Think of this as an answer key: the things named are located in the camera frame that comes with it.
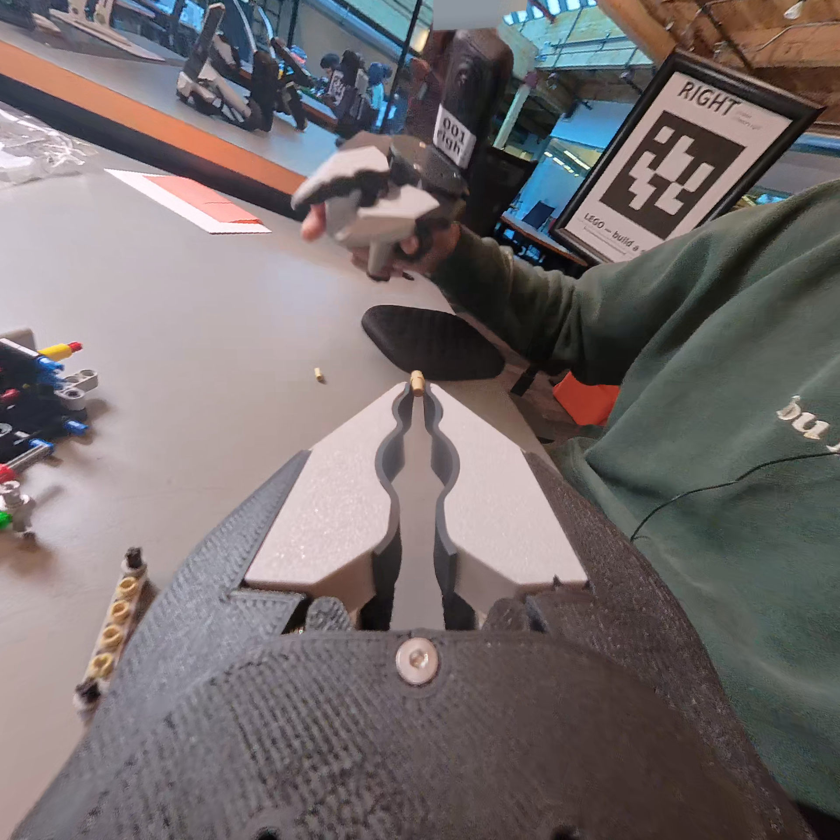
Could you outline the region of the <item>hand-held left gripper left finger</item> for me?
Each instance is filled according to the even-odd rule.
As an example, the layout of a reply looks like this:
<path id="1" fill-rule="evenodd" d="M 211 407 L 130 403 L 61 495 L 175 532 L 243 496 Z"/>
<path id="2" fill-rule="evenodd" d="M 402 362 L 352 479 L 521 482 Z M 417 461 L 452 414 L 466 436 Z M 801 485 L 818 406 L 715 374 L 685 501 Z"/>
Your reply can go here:
<path id="1" fill-rule="evenodd" d="M 396 385 L 305 453 L 249 589 L 333 597 L 359 627 L 390 627 L 403 553 L 394 479 L 412 414 L 410 385 Z"/>

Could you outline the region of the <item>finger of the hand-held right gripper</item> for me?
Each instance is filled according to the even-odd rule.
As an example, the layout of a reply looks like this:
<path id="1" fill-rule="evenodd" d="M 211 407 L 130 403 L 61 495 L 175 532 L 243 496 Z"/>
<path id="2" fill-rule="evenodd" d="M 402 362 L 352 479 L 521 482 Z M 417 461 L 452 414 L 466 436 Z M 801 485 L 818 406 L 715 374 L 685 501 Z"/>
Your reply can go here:
<path id="1" fill-rule="evenodd" d="M 360 201 L 356 190 L 324 205 L 327 235 L 341 246 L 398 243 L 413 233 L 418 219 L 441 207 L 435 196 L 412 185 L 392 186 L 370 206 Z"/>
<path id="2" fill-rule="evenodd" d="M 360 132 L 344 142 L 293 193 L 291 208 L 302 209 L 339 198 L 369 207 L 389 189 L 393 137 Z"/>

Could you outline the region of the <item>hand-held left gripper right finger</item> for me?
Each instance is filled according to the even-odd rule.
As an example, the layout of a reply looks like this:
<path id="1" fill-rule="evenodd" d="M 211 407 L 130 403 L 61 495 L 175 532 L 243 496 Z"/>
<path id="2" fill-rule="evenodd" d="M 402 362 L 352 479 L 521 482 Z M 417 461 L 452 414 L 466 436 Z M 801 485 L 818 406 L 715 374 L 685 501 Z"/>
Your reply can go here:
<path id="1" fill-rule="evenodd" d="M 475 628 L 499 600 L 588 576 L 523 450 L 438 385 L 427 385 L 435 505 L 434 570 L 444 626 Z"/>

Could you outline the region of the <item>grey lego beam frame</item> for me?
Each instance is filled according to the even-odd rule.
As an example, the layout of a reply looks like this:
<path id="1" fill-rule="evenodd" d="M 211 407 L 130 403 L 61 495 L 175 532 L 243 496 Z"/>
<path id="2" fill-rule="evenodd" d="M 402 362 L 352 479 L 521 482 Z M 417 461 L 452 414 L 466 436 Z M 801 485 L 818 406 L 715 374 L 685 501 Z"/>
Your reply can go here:
<path id="1" fill-rule="evenodd" d="M 117 667 L 140 621 L 148 582 L 148 566 L 141 547 L 128 548 L 84 675 L 73 691 L 72 704 L 81 720 L 89 720 L 110 691 Z"/>

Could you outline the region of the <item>person's right forearm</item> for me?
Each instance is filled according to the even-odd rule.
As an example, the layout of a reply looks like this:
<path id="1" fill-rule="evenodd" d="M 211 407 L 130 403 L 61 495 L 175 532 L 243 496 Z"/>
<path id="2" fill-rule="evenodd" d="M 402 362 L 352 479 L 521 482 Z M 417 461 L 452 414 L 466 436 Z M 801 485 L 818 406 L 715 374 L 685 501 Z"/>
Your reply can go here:
<path id="1" fill-rule="evenodd" d="M 425 272 L 447 297 L 547 372 L 618 385 L 649 340 L 615 266 L 575 279 L 530 266 L 460 226 L 436 236 L 429 260 Z"/>

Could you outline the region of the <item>lego car chassis assembly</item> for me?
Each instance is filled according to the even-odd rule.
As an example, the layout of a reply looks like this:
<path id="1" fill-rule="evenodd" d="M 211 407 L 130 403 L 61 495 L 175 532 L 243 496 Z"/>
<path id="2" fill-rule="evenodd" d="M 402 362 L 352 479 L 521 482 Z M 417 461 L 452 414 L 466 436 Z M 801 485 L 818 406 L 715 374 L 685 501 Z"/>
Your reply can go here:
<path id="1" fill-rule="evenodd" d="M 31 329 L 1 335 L 1 527 L 21 539 L 34 537 L 35 501 L 21 489 L 25 472 L 52 458 L 60 440 L 89 432 L 98 373 L 66 367 L 81 351 L 79 341 L 41 345 Z"/>

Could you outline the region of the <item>person's right hand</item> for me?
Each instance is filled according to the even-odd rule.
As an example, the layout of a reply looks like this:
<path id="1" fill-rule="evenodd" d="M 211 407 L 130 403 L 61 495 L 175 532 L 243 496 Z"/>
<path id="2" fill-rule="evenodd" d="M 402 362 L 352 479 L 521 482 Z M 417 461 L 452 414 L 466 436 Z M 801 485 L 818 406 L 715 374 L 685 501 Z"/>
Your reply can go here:
<path id="1" fill-rule="evenodd" d="M 350 254 L 353 264 L 376 281 L 386 281 L 407 272 L 429 278 L 436 268 L 455 251 L 460 235 L 459 221 L 454 221 L 446 227 L 440 224 L 432 226 L 423 237 L 413 235 L 391 247 L 387 253 L 387 261 L 377 272 L 368 270 L 370 262 L 368 248 L 354 248 Z"/>

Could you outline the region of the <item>black stand pole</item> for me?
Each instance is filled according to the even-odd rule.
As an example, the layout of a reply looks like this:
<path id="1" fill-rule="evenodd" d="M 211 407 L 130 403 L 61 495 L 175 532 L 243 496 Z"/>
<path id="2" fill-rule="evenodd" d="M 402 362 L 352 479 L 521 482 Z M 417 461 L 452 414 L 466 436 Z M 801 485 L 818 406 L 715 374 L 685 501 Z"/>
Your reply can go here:
<path id="1" fill-rule="evenodd" d="M 403 76 L 403 71 L 404 71 L 404 68 L 406 66 L 407 56 L 411 51 L 411 44 L 412 44 L 412 40 L 413 40 L 413 36 L 414 36 L 414 31 L 415 31 L 415 28 L 417 26 L 417 20 L 419 18 L 420 13 L 421 13 L 423 4 L 424 4 L 424 1 L 420 1 L 420 0 L 415 1 L 415 4 L 414 4 L 413 13 L 412 13 L 412 16 L 410 18 L 409 25 L 407 27 L 406 36 L 404 38 L 402 51 L 401 51 L 399 60 L 398 60 L 397 65 L 396 65 L 396 69 L 395 69 L 394 74 L 393 74 L 392 86 L 391 86 L 391 89 L 390 89 L 390 92 L 389 92 L 388 99 L 386 101 L 384 116 L 382 118 L 381 125 L 380 125 L 380 134 L 385 133 L 385 130 L 388 129 L 391 125 L 390 114 L 391 114 L 391 110 L 393 108 L 393 105 L 394 105 L 394 102 L 395 102 L 395 99 L 396 99 L 398 82 L 400 81 L 400 79 Z"/>

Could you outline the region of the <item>black office chair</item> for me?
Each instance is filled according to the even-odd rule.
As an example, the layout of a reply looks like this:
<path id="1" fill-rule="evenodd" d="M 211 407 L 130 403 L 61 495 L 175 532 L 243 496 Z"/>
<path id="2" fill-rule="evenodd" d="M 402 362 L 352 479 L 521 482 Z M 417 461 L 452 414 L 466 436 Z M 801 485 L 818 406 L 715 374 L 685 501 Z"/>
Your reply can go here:
<path id="1" fill-rule="evenodd" d="M 489 237 L 537 165 L 491 146 L 479 152 L 467 174 L 469 194 L 461 223 L 477 236 Z"/>

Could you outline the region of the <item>orange bag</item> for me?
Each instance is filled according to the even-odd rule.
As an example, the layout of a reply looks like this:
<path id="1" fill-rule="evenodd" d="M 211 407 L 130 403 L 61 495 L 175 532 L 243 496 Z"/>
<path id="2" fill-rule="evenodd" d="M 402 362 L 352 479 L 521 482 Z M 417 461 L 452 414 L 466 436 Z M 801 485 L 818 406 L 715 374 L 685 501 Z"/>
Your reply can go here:
<path id="1" fill-rule="evenodd" d="M 571 372 L 552 389 L 555 401 L 578 426 L 604 426 L 619 393 L 619 386 L 585 385 Z"/>

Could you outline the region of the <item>white and black device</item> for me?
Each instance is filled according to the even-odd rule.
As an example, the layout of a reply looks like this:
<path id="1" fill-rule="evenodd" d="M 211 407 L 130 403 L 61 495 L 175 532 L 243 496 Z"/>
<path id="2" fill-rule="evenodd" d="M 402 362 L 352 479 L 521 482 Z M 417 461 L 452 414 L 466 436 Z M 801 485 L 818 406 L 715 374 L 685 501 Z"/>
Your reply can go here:
<path id="1" fill-rule="evenodd" d="M 176 81 L 183 103 L 239 128 L 271 131 L 277 104 L 279 61 L 259 49 L 240 2 L 210 3 L 203 27 Z"/>

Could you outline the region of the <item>white card with red panel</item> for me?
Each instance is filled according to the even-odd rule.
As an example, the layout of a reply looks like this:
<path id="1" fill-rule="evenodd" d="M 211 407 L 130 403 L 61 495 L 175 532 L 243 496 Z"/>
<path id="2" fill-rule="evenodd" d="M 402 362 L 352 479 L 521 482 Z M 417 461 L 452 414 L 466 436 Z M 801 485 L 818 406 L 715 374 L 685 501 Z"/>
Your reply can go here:
<path id="1" fill-rule="evenodd" d="M 114 169 L 107 169 L 106 173 L 207 234 L 270 234 L 256 215 L 189 178 Z"/>

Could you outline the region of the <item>black framed tag sign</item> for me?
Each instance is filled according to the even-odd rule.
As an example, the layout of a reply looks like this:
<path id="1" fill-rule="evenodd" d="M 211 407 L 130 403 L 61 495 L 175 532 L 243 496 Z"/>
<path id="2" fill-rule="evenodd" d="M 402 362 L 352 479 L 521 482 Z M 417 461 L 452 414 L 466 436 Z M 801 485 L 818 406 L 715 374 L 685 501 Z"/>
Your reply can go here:
<path id="1" fill-rule="evenodd" d="M 825 109 L 676 48 L 550 236 L 588 266 L 634 259 L 730 211 Z"/>

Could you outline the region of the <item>grey table with wooden edge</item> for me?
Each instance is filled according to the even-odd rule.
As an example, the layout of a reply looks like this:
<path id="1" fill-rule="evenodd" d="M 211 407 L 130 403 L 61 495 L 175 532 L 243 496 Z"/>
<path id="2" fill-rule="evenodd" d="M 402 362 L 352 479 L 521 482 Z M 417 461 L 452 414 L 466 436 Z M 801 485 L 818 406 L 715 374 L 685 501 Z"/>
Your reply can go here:
<path id="1" fill-rule="evenodd" d="M 49 126 L 166 172 L 277 208 L 335 151 L 333 135 L 275 117 L 248 132 L 180 102 L 182 59 L 138 36 L 163 62 L 105 55 L 83 33 L 64 38 L 2 23 L 2 103 Z"/>

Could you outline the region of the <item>clear plastic bag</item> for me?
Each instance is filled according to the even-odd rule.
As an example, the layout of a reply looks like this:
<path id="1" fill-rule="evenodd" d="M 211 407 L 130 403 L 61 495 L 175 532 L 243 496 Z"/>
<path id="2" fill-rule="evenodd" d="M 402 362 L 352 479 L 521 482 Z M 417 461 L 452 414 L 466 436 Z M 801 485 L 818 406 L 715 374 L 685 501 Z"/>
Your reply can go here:
<path id="1" fill-rule="evenodd" d="M 91 143 L 2 104 L 2 192 L 15 186 L 78 175 L 97 154 L 98 149 Z"/>

